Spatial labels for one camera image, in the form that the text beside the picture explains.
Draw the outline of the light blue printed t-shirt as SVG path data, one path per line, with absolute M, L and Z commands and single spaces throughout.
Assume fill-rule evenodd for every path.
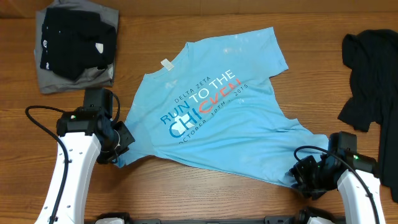
M 273 28 L 188 42 L 144 76 L 125 124 L 134 142 L 124 167 L 147 156 L 290 187 L 301 156 L 328 138 L 287 118 L 271 78 L 288 69 Z

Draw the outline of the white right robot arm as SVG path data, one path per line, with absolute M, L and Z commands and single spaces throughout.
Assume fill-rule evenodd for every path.
M 345 217 L 308 207 L 299 212 L 295 223 L 385 223 L 380 199 L 378 163 L 357 152 L 357 136 L 340 131 L 329 138 L 328 149 L 300 146 L 294 151 L 297 163 L 290 173 L 292 186 L 305 198 L 319 199 L 331 190 L 339 191 Z

